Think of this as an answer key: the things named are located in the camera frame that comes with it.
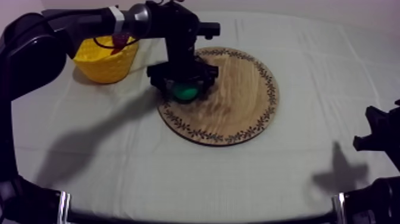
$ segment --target leaf pattern border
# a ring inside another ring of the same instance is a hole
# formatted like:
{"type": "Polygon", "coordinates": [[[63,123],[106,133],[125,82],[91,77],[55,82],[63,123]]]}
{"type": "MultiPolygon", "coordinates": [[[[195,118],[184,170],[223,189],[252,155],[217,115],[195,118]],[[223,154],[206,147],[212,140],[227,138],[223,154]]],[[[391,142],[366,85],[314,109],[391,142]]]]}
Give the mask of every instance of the leaf pattern border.
{"type": "Polygon", "coordinates": [[[166,100],[161,105],[164,107],[163,114],[166,119],[169,119],[170,122],[174,125],[177,130],[181,130],[186,132],[187,136],[191,138],[197,137],[200,139],[211,140],[213,143],[223,145],[223,144],[235,144],[237,142],[242,142],[245,140],[249,140],[253,138],[255,135],[259,134],[265,129],[265,125],[270,121],[272,115],[276,112],[276,106],[278,103],[277,93],[278,90],[276,88],[276,83],[274,82],[274,78],[271,72],[268,72],[268,68],[260,61],[255,59],[253,56],[237,51],[235,49],[230,48],[220,48],[220,49],[208,49],[203,48],[196,51],[197,56],[202,55],[229,55],[230,57],[236,57],[242,60],[246,60],[252,62],[254,66],[257,68],[260,76],[265,80],[265,85],[267,86],[267,95],[268,101],[270,105],[263,112],[263,114],[257,119],[257,123],[253,126],[247,128],[247,130],[242,130],[234,135],[224,136],[219,135],[217,133],[209,133],[205,130],[201,129],[192,129],[190,124],[186,124],[181,118],[176,116],[169,108],[171,107],[170,101],[166,100]]]}

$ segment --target round wooden board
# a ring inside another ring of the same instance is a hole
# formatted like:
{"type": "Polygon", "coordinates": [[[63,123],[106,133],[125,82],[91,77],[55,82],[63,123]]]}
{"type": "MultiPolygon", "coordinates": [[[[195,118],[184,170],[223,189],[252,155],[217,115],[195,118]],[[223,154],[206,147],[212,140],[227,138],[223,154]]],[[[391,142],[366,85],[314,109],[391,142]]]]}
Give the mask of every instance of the round wooden board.
{"type": "Polygon", "coordinates": [[[164,101],[158,111],[178,135],[204,145],[233,145],[260,134],[279,102],[271,71],[249,54],[231,48],[201,48],[196,54],[219,66],[207,99],[190,104],[164,101]]]}

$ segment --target yellow plastic basket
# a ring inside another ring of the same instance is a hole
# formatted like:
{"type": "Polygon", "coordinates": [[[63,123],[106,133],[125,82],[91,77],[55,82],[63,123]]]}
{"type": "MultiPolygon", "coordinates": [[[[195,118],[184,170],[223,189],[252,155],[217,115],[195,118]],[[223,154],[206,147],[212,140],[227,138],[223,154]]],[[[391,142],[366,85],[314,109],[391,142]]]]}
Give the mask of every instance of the yellow plastic basket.
{"type": "MultiPolygon", "coordinates": [[[[111,36],[103,36],[97,40],[106,46],[113,45],[111,36]]],[[[86,39],[80,45],[73,60],[90,80],[98,83],[114,83],[128,75],[138,47],[139,44],[134,43],[111,55],[113,49],[102,48],[93,39],[86,39]]]]}

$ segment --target green object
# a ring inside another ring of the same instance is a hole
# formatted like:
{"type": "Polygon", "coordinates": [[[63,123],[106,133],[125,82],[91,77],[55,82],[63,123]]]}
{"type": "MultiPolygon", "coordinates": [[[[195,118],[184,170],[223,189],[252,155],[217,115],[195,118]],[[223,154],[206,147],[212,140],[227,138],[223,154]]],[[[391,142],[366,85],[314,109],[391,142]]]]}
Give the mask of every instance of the green object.
{"type": "Polygon", "coordinates": [[[174,83],[171,87],[172,94],[180,100],[194,99],[199,93],[197,85],[174,83]]]}

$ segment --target red item in basket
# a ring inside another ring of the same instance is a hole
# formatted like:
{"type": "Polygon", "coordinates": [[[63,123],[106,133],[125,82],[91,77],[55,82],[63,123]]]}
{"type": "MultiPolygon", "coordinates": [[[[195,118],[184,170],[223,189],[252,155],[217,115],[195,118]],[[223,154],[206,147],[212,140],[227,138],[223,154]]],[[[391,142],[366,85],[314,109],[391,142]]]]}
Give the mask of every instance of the red item in basket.
{"type": "Polygon", "coordinates": [[[129,40],[129,34],[127,33],[119,33],[112,35],[112,44],[116,49],[111,52],[111,55],[120,52],[126,46],[126,43],[129,40]]]}

